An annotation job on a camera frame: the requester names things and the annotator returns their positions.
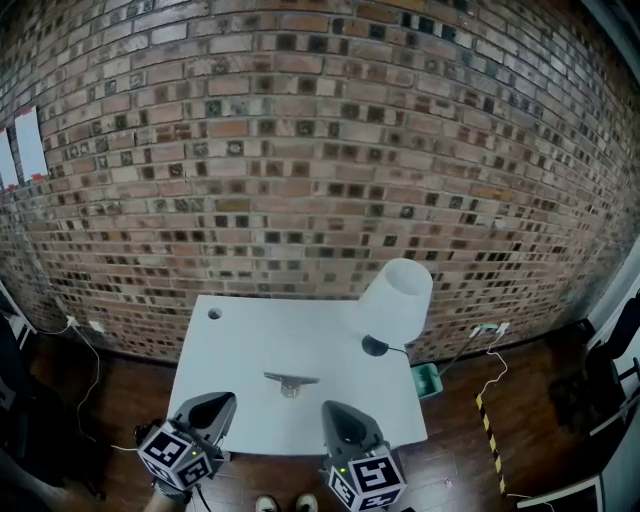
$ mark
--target hazard tape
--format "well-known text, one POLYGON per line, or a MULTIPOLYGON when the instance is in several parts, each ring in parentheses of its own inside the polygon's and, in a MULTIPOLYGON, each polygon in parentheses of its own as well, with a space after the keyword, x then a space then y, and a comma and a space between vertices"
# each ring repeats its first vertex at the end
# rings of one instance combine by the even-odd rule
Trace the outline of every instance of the hazard tape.
POLYGON ((487 411, 485 411, 484 404, 482 403, 482 395, 476 395, 476 405, 478 406, 478 410, 480 411, 480 416, 482 417, 482 425, 484 426, 484 429, 487 432, 487 437, 489 438, 489 447, 491 448, 491 453, 493 454, 496 473, 498 474, 498 478, 500 479, 500 494, 504 496, 505 485, 504 485, 504 474, 502 473, 502 461, 500 460, 500 454, 498 453, 496 438, 493 435, 493 431, 491 430, 491 425, 489 424, 489 416, 487 415, 487 411))

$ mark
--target white lampshade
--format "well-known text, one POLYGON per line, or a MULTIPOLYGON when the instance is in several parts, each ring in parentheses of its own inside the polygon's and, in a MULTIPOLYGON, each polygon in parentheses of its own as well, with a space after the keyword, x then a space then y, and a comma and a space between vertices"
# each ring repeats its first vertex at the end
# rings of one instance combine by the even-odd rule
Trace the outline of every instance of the white lampshade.
POLYGON ((359 331, 402 346, 424 328, 433 279, 413 260, 389 261, 358 300, 355 321, 359 331))

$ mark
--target brick wall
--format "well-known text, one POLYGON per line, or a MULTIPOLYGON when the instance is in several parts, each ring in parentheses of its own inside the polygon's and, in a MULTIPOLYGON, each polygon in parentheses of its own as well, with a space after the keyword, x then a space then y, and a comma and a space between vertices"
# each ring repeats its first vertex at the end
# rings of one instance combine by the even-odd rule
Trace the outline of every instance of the brick wall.
POLYGON ((637 89, 567 0, 18 14, 0 122, 38 106, 50 176, 2 195, 0 275, 41 328, 59 297, 97 344, 176 359, 198 294, 353 298, 405 257, 434 359, 580 318, 638 233, 637 89))

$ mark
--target sneaker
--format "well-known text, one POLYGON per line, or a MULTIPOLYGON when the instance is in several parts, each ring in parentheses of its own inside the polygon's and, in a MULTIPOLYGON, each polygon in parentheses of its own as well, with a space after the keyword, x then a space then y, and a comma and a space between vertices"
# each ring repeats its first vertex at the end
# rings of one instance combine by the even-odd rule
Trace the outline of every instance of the sneaker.
POLYGON ((296 501, 296 512, 318 512, 318 500, 313 494, 303 494, 296 501))
POLYGON ((260 496, 256 500, 256 512, 278 512, 278 504, 271 496, 260 496))

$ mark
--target hole in table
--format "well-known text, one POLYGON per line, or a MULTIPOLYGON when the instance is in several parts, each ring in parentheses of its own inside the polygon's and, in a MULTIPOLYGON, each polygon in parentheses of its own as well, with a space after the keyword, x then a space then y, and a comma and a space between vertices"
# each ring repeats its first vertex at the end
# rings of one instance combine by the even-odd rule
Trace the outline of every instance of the hole in table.
POLYGON ((222 316, 222 310, 218 308, 211 308, 207 315, 209 318, 211 318, 211 320, 217 320, 222 316))

